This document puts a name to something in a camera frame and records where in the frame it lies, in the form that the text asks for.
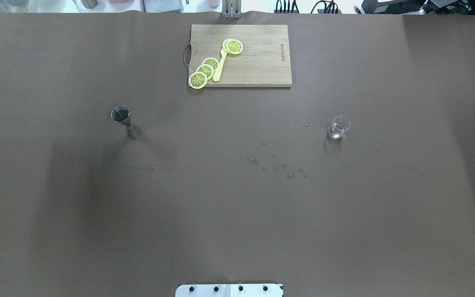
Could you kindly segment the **steel jigger measuring cup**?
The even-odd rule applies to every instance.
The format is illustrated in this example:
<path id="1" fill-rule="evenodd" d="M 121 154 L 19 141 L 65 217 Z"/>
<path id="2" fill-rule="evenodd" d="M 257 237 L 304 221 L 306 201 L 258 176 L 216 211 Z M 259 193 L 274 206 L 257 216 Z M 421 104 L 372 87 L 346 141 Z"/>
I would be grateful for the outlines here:
<path id="1" fill-rule="evenodd" d="M 117 106 L 111 111 L 111 119 L 125 126 L 127 137 L 130 139 L 139 139 L 142 136 L 142 130 L 132 124 L 130 109 L 126 106 Z"/>

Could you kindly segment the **small clear glass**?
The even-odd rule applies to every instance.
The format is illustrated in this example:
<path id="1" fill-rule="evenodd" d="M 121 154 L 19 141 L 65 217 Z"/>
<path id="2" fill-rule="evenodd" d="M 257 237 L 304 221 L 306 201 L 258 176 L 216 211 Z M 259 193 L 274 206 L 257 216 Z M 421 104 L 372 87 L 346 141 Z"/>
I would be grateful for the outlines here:
<path id="1" fill-rule="evenodd" d="M 332 139 L 341 139 L 351 128 L 351 120 L 346 116 L 336 116 L 328 126 L 328 135 Z"/>

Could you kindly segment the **metal tray scale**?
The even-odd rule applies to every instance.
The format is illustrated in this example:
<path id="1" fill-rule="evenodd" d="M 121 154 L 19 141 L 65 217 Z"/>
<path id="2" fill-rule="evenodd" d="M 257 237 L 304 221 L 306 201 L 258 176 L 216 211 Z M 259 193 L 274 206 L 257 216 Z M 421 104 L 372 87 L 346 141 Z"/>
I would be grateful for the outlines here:
<path id="1" fill-rule="evenodd" d="M 181 0 L 143 0 L 147 13 L 180 13 L 183 12 Z"/>

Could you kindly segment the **yellow plastic knife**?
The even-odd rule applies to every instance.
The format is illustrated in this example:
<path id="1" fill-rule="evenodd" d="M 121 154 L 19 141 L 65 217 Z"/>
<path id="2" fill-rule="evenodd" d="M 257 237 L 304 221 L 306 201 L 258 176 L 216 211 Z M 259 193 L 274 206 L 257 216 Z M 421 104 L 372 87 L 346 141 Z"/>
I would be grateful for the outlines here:
<path id="1" fill-rule="evenodd" d="M 228 55 L 228 51 L 227 51 L 228 41 L 229 41 L 229 39 L 225 39 L 222 43 L 222 49 L 220 51 L 221 59 L 219 60 L 219 64 L 218 64 L 217 68 L 215 69 L 214 75 L 212 77 L 213 82 L 219 82 L 220 79 L 221 79 L 222 72 L 223 72 L 223 67 L 224 67 L 224 64 L 225 64 L 225 61 L 226 61 L 226 57 Z"/>

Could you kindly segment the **lemon slice on knife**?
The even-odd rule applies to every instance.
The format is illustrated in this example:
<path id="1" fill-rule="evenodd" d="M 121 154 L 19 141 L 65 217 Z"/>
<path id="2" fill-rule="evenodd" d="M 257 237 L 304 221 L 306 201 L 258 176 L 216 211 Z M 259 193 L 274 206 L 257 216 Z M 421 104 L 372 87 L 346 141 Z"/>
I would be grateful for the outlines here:
<path id="1" fill-rule="evenodd" d="M 238 55 L 243 52 L 244 45 L 237 39 L 225 39 L 222 43 L 223 50 L 232 55 Z"/>

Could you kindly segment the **wooden cutting board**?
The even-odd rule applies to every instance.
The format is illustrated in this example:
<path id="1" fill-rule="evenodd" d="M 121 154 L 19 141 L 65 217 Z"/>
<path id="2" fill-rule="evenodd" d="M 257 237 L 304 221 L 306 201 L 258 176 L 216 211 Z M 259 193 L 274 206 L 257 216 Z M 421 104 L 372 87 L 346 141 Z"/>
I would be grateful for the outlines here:
<path id="1" fill-rule="evenodd" d="M 209 57 L 221 58 L 223 41 L 236 39 L 243 51 L 229 54 L 219 81 L 207 87 L 287 87 L 292 86 L 292 63 L 288 26 L 193 24 L 190 31 L 191 57 L 188 73 L 194 73 Z"/>

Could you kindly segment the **aluminium frame post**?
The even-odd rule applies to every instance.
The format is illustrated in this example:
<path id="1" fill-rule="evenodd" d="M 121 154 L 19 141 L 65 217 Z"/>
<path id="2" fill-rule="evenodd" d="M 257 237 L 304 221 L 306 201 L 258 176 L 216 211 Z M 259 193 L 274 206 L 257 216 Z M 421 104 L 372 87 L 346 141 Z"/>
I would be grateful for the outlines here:
<path id="1" fill-rule="evenodd" d="M 223 19 L 241 19 L 242 1 L 241 0 L 221 0 Z"/>

